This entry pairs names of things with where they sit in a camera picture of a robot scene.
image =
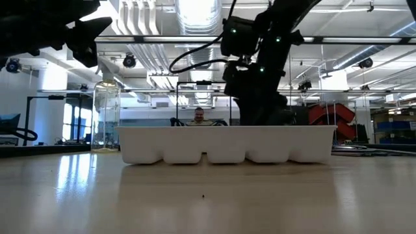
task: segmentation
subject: ceiling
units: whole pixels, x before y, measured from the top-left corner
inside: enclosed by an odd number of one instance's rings
[[[113,5],[118,2],[118,0],[110,1]],[[227,17],[231,2],[232,0],[222,0],[223,18]],[[258,13],[265,10],[267,2],[267,0],[237,0],[233,15],[254,19]],[[406,0],[376,0],[374,1],[376,10],[372,12],[357,11],[369,8],[369,0],[355,0],[346,6],[346,4],[350,2],[351,1],[349,0],[322,0],[313,11],[305,17],[301,24],[299,24],[298,29],[300,29],[304,36],[389,36],[396,30],[414,21],[406,4]],[[175,12],[174,1],[156,0],[156,6],[156,24],[159,32],[163,35],[179,35],[180,28]],[[345,12],[336,13],[334,11],[329,11],[341,9],[344,9]],[[109,27],[102,35],[107,36],[115,34],[116,33]],[[146,79],[147,72],[143,66],[138,63],[136,68],[127,69],[122,65],[125,54],[129,52],[129,48],[126,45],[98,44],[97,46],[100,55],[111,60],[120,68],[118,76],[123,78],[129,86],[133,88],[146,88],[143,87],[147,85],[146,83],[138,81],[138,79]],[[287,75],[281,80],[279,88],[289,88],[290,82],[297,88],[297,84],[303,79],[310,79],[313,83],[313,88],[318,88],[318,68],[311,68],[310,71],[306,73],[306,77],[299,77],[300,74],[306,71],[310,65],[321,64],[322,59],[329,60],[327,64],[330,64],[331,61],[339,59],[357,48],[359,48],[358,45],[293,46],[290,54],[291,59],[290,61],[288,59],[285,68]],[[391,46],[386,50],[373,55],[371,59],[374,61],[374,66],[377,66],[414,49],[416,49],[416,47],[408,45]],[[219,48],[214,48],[214,50],[216,50],[216,55],[218,57],[222,57],[219,53]],[[164,51],[171,62],[178,55],[182,54],[185,49],[178,45],[166,44],[164,45]],[[410,68],[414,66],[415,63],[416,53],[409,54],[394,62],[386,63],[377,69],[366,72],[364,75],[362,74],[363,70],[359,68],[347,68],[348,86],[354,88],[369,81],[383,79],[384,77]],[[185,66],[186,64],[186,61],[182,62],[182,66]],[[216,67],[216,71],[213,72],[214,80],[221,80],[222,70],[222,65]],[[412,81],[416,82],[415,72],[404,73],[403,75],[399,74],[395,79],[380,82],[372,88],[413,88],[415,83],[412,83]],[[82,71],[78,75],[73,75],[73,79],[69,79],[68,82],[79,83],[79,77],[77,76],[82,76],[80,74],[82,74]],[[93,84],[96,81],[95,78],[89,80],[90,84]],[[181,74],[179,80],[189,80],[189,74]]]

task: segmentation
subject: table surface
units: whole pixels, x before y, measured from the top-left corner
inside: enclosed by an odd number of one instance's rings
[[[0,160],[1,233],[414,233],[416,158],[150,166]]]

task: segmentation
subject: clear plastic bottle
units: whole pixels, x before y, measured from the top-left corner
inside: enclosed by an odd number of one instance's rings
[[[120,123],[120,92],[120,86],[112,77],[98,82],[94,88],[92,151],[118,151],[116,127]]]

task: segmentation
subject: white wall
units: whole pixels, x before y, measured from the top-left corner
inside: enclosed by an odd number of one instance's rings
[[[39,72],[39,89],[64,90],[67,84],[68,74],[63,69],[48,68]],[[49,95],[53,94],[38,94],[38,96]],[[65,100],[36,99],[34,102],[36,102],[34,130],[38,133],[38,140],[34,144],[43,142],[52,146],[56,138],[62,138]]]
[[[26,118],[26,100],[27,96],[35,96],[38,78],[26,73],[12,74],[8,73],[5,68],[0,72],[0,114],[21,114],[19,127],[25,127]],[[31,106],[29,118],[29,129],[34,129],[34,103]]]

